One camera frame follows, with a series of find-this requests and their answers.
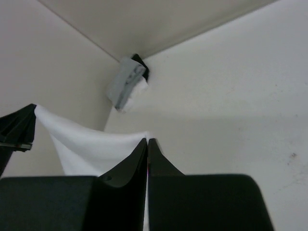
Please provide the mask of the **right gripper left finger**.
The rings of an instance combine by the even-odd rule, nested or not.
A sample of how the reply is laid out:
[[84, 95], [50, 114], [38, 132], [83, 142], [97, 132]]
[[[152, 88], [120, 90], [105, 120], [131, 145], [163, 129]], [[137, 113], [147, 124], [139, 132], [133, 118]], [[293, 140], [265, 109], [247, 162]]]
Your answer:
[[141, 231], [147, 141], [105, 174], [0, 181], [3, 231]]

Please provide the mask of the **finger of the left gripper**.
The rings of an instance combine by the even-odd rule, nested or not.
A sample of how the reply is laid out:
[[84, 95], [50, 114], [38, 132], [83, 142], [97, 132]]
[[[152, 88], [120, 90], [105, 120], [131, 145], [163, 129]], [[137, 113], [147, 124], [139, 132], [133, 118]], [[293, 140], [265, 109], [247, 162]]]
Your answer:
[[0, 118], [0, 146], [12, 151], [28, 151], [34, 141], [35, 104]]

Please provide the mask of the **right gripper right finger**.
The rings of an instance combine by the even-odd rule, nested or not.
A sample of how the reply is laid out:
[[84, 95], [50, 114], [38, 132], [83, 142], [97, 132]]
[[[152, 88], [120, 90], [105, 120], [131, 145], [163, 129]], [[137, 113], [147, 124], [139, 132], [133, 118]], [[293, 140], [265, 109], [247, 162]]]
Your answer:
[[148, 214], [152, 231], [271, 231], [257, 183], [244, 174], [185, 175], [148, 144]]

